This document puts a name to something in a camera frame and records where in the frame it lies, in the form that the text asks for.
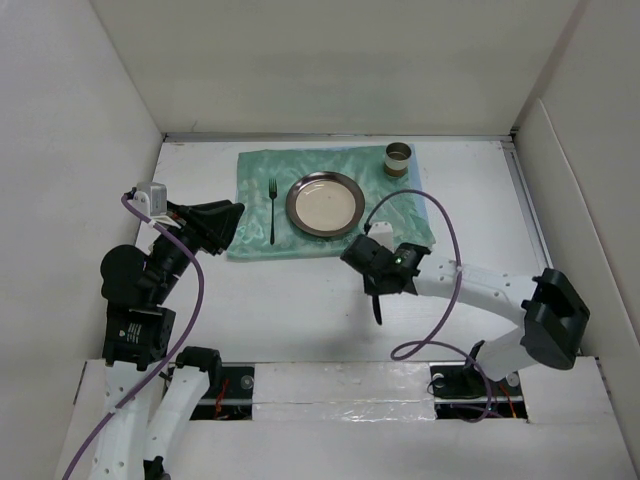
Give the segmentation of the black knife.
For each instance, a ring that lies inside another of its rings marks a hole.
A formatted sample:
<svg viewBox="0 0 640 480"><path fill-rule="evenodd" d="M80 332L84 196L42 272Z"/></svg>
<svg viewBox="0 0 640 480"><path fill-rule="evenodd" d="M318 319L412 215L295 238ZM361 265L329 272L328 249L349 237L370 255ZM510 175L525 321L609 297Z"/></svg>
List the black knife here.
<svg viewBox="0 0 640 480"><path fill-rule="evenodd" d="M375 295L371 297L372 300L372 309L374 314L374 319L377 325L383 325L382 312L381 312L381 304L380 297Z"/></svg>

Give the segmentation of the black metal fork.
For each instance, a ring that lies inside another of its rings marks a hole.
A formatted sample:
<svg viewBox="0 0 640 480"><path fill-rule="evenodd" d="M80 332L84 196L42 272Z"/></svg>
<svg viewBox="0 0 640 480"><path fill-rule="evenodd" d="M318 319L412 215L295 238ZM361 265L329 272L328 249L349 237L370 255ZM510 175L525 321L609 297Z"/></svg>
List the black metal fork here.
<svg viewBox="0 0 640 480"><path fill-rule="evenodd" d="M275 200L278 196L277 179L275 177L269 179L269 199L271 201L271 219L270 219L270 244L275 244Z"/></svg>

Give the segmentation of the green satin placemat cloth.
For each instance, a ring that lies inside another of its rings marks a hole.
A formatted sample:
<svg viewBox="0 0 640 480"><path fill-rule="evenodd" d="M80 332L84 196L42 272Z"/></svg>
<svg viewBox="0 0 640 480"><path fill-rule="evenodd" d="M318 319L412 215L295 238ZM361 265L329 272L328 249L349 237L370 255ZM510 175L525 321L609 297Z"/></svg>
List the green satin placemat cloth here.
<svg viewBox="0 0 640 480"><path fill-rule="evenodd" d="M327 149L260 150L243 152L237 161L236 201L245 206L234 240L227 250L233 261L317 258L340 255L362 227L339 237L320 238L302 232L289 220L285 200L291 186L307 174L331 171L353 179L362 189L364 214L387 194L422 188L419 165L412 157L408 172L399 178L384 172L384 145ZM270 244L271 201L269 179L277 179L275 244Z"/></svg>

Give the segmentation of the round metal plate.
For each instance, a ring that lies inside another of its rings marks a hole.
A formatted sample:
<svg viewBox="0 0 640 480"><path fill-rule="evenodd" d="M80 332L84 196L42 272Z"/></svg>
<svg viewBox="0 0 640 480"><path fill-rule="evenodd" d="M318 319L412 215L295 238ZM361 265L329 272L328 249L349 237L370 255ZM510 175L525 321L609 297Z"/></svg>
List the round metal plate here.
<svg viewBox="0 0 640 480"><path fill-rule="evenodd" d="M303 176L291 186L285 211L302 232L332 238L356 228L365 205L364 193L353 179L338 172L320 171Z"/></svg>

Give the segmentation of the metal cup with cork base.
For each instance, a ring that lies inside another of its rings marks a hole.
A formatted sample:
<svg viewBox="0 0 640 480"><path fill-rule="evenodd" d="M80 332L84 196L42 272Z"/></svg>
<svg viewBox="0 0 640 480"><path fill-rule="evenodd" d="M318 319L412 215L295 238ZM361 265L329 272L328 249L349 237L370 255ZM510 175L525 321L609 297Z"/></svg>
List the metal cup with cork base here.
<svg viewBox="0 0 640 480"><path fill-rule="evenodd" d="M386 146L384 172L391 177L402 177L409 169L413 149L409 144L393 142Z"/></svg>

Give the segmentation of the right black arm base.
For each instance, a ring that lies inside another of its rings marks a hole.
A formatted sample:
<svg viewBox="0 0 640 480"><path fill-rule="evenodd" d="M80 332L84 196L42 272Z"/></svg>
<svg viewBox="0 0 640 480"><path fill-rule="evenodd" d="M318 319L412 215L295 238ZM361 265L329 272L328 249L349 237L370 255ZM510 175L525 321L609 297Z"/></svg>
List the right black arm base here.
<svg viewBox="0 0 640 480"><path fill-rule="evenodd" d="M437 420L478 420L485 408L486 419L528 418L520 376L517 372L500 381L489 381L490 396L477 371L462 364L431 366L431 380L427 392L434 397Z"/></svg>

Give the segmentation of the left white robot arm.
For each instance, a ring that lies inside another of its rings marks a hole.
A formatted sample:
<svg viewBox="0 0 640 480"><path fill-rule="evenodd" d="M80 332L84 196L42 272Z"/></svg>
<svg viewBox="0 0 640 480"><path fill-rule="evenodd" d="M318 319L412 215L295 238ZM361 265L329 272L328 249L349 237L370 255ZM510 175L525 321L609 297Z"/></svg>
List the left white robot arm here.
<svg viewBox="0 0 640 480"><path fill-rule="evenodd" d="M96 447L92 479L168 479L170 456L203 396L222 387L218 351L171 339L176 314L165 307L188 267L198 281L186 331L201 311L205 280L198 252L215 256L232 243L245 207L229 200L167 203L159 214L127 193L123 205L157 232L149 252L120 245L102 260L107 302L103 417L84 444Z"/></svg>

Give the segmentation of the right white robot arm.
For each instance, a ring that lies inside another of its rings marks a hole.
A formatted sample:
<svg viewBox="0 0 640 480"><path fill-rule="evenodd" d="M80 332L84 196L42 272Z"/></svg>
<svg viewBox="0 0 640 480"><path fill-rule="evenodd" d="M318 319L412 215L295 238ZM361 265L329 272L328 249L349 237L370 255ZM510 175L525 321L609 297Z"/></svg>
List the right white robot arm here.
<svg viewBox="0 0 640 480"><path fill-rule="evenodd" d="M575 365L590 311L559 270L512 276L459 265L416 244L391 251L367 235L357 236L340 259L362 275L372 298L401 293L448 298L515 325L472 348L474 362L462 369L462 381L473 393L486 393L509 374L536 364L560 371Z"/></svg>

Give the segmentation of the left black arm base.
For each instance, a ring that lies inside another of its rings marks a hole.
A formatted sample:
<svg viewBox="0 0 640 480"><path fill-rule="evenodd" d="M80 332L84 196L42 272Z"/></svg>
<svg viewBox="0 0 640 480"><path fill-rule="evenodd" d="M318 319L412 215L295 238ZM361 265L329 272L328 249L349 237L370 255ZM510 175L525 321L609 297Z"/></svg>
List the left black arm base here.
<svg viewBox="0 0 640 480"><path fill-rule="evenodd" d="M254 377L253 364L223 363L221 372L195 406L190 420L251 420Z"/></svg>

